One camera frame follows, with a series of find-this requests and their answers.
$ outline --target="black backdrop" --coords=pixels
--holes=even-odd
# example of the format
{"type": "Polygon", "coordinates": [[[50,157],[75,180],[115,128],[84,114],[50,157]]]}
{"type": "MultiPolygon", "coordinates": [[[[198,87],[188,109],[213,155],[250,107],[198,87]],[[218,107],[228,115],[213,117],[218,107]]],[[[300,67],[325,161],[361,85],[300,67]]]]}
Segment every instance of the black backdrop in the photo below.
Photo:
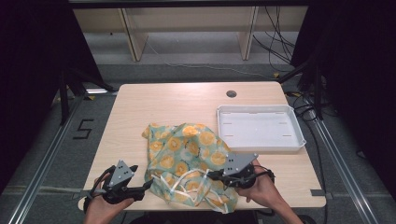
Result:
{"type": "MultiPolygon", "coordinates": [[[[294,66],[308,58],[341,2],[316,1],[308,9],[294,66]]],[[[396,200],[396,6],[392,1],[346,0],[344,7],[321,72],[340,116],[396,200]]]]}
{"type": "MultiPolygon", "coordinates": [[[[61,71],[70,66],[102,78],[71,8],[35,0],[0,6],[0,58],[2,192],[49,112],[61,71]]],[[[79,78],[66,79],[74,91],[83,88],[79,78]]]]}

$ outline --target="round hole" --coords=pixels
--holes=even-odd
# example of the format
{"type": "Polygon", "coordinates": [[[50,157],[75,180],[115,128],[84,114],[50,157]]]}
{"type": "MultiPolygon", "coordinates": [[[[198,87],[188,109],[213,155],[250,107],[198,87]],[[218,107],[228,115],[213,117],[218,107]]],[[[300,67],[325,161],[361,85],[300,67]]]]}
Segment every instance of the round hole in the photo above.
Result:
{"type": "Polygon", "coordinates": [[[236,96],[236,91],[227,91],[227,96],[230,98],[234,98],[236,96]]]}

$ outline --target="white tray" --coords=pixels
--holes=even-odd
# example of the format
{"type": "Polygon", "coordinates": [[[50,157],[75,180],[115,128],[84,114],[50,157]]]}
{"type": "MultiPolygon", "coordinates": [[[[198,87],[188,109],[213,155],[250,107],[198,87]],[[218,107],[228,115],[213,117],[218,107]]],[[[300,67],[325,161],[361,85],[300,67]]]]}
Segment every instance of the white tray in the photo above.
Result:
{"type": "Polygon", "coordinates": [[[297,151],[306,143],[288,105],[221,105],[219,137],[232,151],[297,151]]]}

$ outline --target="hand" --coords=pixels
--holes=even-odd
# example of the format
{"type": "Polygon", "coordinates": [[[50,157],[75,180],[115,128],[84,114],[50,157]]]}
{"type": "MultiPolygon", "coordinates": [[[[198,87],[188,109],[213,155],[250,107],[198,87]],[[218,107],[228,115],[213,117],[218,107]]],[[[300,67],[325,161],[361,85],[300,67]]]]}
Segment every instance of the hand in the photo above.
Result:
{"type": "MultiPolygon", "coordinates": [[[[254,160],[252,164],[256,174],[265,172],[257,160],[254,160]]],[[[247,203],[253,200],[255,203],[273,209],[286,223],[303,223],[282,198],[268,175],[258,176],[251,188],[236,189],[236,192],[240,196],[247,197],[247,203]]]]}
{"type": "MultiPolygon", "coordinates": [[[[105,175],[101,183],[98,185],[97,189],[102,187],[102,182],[109,176],[109,174],[105,175]]],[[[110,221],[123,209],[127,208],[134,202],[134,199],[125,199],[124,201],[116,204],[111,204],[105,201],[105,199],[100,196],[93,197],[90,202],[90,205],[87,209],[87,215],[84,218],[84,223],[94,223],[94,224],[105,224],[110,223],[110,221]]]]}

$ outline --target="patterned cloth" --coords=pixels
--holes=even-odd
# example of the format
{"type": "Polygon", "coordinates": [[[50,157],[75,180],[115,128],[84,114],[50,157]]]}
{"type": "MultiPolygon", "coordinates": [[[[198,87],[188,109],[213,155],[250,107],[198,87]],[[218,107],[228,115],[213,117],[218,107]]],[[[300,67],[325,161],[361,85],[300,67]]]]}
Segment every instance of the patterned cloth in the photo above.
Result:
{"type": "Polygon", "coordinates": [[[150,124],[142,133],[148,139],[145,180],[154,178],[150,190],[168,203],[198,206],[208,203],[214,211],[234,211],[238,194],[221,181],[206,177],[223,169],[227,145],[203,124],[179,126],[150,124]]]}

